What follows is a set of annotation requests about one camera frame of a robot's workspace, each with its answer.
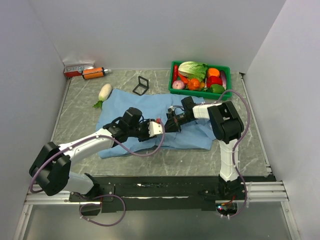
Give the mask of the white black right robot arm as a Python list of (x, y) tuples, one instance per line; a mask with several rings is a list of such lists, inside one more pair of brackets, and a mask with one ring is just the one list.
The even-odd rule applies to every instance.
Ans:
[(245, 130), (237, 110), (231, 101), (222, 103), (196, 104), (192, 97), (182, 99), (182, 113), (176, 113), (170, 106), (165, 123), (167, 133), (180, 132), (181, 126), (195, 120), (209, 120), (214, 136), (219, 141), (221, 166), (218, 175), (218, 193), (223, 199), (230, 199), (240, 189), (239, 147)]

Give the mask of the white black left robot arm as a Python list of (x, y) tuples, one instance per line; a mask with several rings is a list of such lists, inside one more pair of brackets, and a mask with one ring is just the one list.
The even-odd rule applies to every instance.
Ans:
[(37, 183), (41, 188), (39, 191), (47, 196), (70, 191), (81, 194), (87, 201), (93, 201), (101, 193), (100, 184), (88, 173), (72, 172), (72, 164), (117, 146), (129, 152), (130, 149), (123, 144), (128, 138), (143, 142), (162, 133), (162, 125), (157, 120), (144, 119), (139, 109), (130, 107), (123, 116), (86, 137), (60, 145), (48, 142), (29, 169), (29, 191), (37, 193), (33, 188), (33, 184)]

